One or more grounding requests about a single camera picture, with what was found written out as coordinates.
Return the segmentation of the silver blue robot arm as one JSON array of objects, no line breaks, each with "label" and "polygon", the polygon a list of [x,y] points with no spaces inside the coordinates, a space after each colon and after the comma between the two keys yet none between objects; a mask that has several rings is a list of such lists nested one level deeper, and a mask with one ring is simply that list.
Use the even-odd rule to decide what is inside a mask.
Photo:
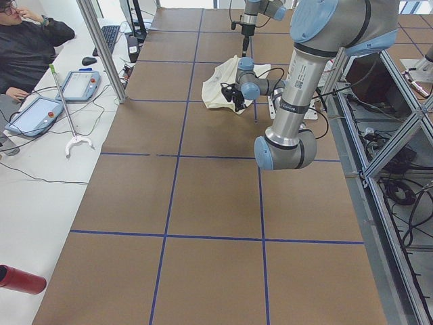
[{"label": "silver blue robot arm", "polygon": [[242,57],[247,56],[251,37],[254,35],[257,28],[258,15],[262,14],[269,19],[272,18],[277,21],[282,21],[286,11],[285,1],[247,0],[245,1],[244,12],[239,20],[232,20],[231,12],[229,12],[231,30],[235,30],[236,26],[241,26],[242,28],[241,34],[244,37],[242,43]]},{"label": "silver blue robot arm", "polygon": [[251,58],[240,59],[235,82],[221,84],[225,99],[242,110],[245,100],[269,95],[276,107],[273,124],[254,143],[262,170],[311,164],[317,141],[301,124],[326,63],[341,48],[350,56],[388,49],[396,41],[398,9],[398,1],[301,1],[290,23],[294,52],[287,81],[262,79],[253,71]]}]

